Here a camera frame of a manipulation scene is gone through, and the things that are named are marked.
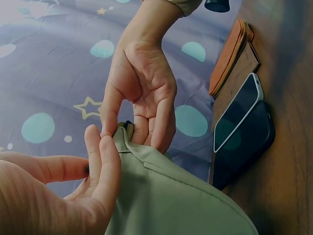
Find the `wrist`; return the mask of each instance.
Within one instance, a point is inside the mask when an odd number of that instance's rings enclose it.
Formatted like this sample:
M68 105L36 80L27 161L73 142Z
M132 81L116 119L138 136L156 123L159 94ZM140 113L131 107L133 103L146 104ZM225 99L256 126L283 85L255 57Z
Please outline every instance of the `wrist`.
M181 16L183 12L167 0L144 0L122 39L161 43L167 30Z

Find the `star print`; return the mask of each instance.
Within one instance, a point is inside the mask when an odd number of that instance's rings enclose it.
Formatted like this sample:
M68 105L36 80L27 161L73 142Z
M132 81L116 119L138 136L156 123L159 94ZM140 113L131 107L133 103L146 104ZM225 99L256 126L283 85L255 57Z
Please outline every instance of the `star print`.
M100 10L97 10L97 12L98 12L98 15L104 15L104 13L106 13L106 9L104 9L103 7L101 7L101 9Z
M93 106L99 106L98 113L96 112L91 112L91 113L87 113L86 109L84 107L87 107L87 105L91 103ZM74 108L82 111L82 116L83 116L83 120L85 120L86 118L95 115L95 116L100 116L100 106L101 106L102 102L95 102L93 101L93 99L91 99L89 96L86 97L85 102L83 104L75 104L73 105Z

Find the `smartphone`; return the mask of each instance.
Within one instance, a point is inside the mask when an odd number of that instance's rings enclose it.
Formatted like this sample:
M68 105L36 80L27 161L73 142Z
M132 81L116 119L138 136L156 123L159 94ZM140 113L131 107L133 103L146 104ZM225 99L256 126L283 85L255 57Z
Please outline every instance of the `smartphone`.
M215 153L222 148L257 102L263 99L260 79L257 74L250 73L215 125L213 134L213 151Z
M259 101L215 154L212 185L222 190L236 180L272 145L275 128L269 106Z

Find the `fingernail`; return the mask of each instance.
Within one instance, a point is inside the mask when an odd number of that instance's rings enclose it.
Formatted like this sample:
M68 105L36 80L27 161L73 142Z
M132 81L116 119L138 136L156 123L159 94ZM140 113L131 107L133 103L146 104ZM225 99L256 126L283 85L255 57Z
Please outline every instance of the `fingernail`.
M89 174L89 165L87 165L87 166L85 167L85 173L86 173L86 174Z

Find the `green garment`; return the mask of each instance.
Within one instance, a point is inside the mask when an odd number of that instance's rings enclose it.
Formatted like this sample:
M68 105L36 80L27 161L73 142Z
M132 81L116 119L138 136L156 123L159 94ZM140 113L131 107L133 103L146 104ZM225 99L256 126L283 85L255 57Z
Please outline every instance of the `green garment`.
M122 184L106 235L257 235L242 209L156 149L131 143L119 124L114 141Z

